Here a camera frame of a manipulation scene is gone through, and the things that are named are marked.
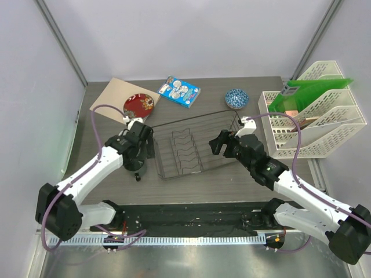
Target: snack box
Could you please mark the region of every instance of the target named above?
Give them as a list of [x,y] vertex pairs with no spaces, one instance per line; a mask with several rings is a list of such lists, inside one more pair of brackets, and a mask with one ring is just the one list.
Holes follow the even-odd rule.
[[199,87],[173,76],[169,76],[157,93],[175,103],[189,108],[200,94],[200,91],[201,89]]

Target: red plate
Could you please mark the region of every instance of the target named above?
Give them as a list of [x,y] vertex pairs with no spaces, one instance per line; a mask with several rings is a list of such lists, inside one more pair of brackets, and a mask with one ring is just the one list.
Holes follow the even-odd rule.
[[124,105],[123,111],[129,118],[146,118],[155,107],[152,97],[147,94],[134,94],[129,97]]

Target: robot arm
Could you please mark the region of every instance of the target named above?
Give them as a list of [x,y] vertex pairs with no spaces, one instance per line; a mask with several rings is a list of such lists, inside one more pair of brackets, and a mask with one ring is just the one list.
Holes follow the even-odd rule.
[[[56,186],[45,184],[39,191],[36,221],[41,224],[45,211],[54,197],[77,177],[52,207],[46,228],[61,240],[72,238],[79,228],[106,225],[107,229],[117,228],[122,223],[123,211],[115,203],[105,200],[99,204],[81,205],[88,193],[109,174],[120,167],[131,171],[136,180],[143,174],[144,160],[148,156],[147,140],[152,128],[143,124],[141,118],[127,122],[127,129],[111,137],[96,155],[72,176]],[[93,171],[87,171],[96,163]]]
[[[263,144],[252,135],[256,128],[254,120],[244,117],[240,120],[240,125],[244,127],[238,132],[222,130],[216,139],[209,142],[213,154],[218,155],[223,144],[226,144],[223,156],[236,158],[258,184],[289,197],[307,210],[299,210],[275,198],[262,209],[268,218],[282,226],[289,226],[316,237],[326,243],[340,259],[348,264],[356,264],[371,243],[371,229],[338,209],[341,208],[370,223],[369,210],[361,205],[352,208],[337,201],[301,178],[300,186],[288,166],[268,156]],[[335,208],[314,195],[334,204]]]

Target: patterned bowl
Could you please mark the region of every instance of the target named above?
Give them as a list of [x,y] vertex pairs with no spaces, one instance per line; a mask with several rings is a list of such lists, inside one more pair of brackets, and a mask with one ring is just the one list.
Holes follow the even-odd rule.
[[241,109],[249,103],[249,96],[241,89],[232,89],[225,94],[225,101],[232,109]]

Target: metal rack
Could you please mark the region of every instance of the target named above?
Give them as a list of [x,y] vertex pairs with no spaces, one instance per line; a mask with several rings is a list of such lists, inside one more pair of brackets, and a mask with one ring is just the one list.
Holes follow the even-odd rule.
[[239,116],[234,110],[214,112],[154,126],[154,149],[158,175],[173,178],[200,173],[234,162],[213,155],[209,141],[221,130],[238,131]]

